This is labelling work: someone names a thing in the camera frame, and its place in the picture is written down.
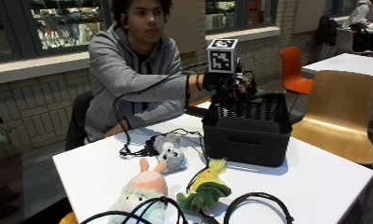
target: white plush toy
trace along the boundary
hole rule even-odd
[[[148,171],[148,160],[145,158],[140,159],[140,174],[137,174],[124,186],[121,196],[115,207],[116,210],[129,213],[148,199],[168,196],[167,182],[160,174],[165,167],[167,162],[161,161],[153,171]],[[139,209],[136,215],[145,218],[155,224],[164,223],[167,204],[156,202],[141,216],[141,212],[145,210],[147,206],[148,204]],[[111,216],[109,224],[119,224],[124,221],[124,219],[124,216]],[[127,221],[127,224],[135,224],[137,222],[137,220],[131,218]]]

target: yellow plush toy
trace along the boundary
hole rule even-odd
[[[209,162],[209,168],[196,177],[191,193],[177,194],[177,204],[184,211],[200,212],[212,207],[221,197],[232,194],[232,189],[218,179],[218,175],[225,172],[225,160]]]

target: plush toy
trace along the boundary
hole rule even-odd
[[[157,136],[155,140],[155,149],[159,152],[159,161],[167,161],[164,173],[177,171],[187,167],[187,160],[183,151],[179,148],[180,136],[175,133],[168,133],[165,136]]]
[[[121,196],[116,204],[116,210],[124,212],[132,212],[132,210],[148,199],[159,198],[161,196],[168,196],[167,182],[160,174],[167,167],[167,161],[161,161],[153,171],[148,171],[149,164],[145,158],[140,159],[140,174],[137,174],[123,187]],[[137,216],[147,208],[148,204],[141,207],[136,213]],[[164,211],[167,204],[163,202],[156,202],[143,214],[145,218],[152,223],[164,223]],[[112,216],[109,223],[121,223],[124,221],[124,216]],[[131,218],[127,224],[137,223],[139,221]]]
[[[218,179],[225,172],[225,160],[209,162],[209,168],[196,177],[191,193],[177,194],[177,204],[184,211],[200,212],[210,208],[221,197],[232,194],[232,189]]]

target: hood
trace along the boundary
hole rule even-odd
[[[359,5],[367,4],[371,7],[371,1],[370,0],[359,0]]]

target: black plastic crate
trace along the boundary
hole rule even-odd
[[[282,165],[292,132],[285,95],[276,93],[230,106],[210,105],[202,130],[210,158],[269,167]]]

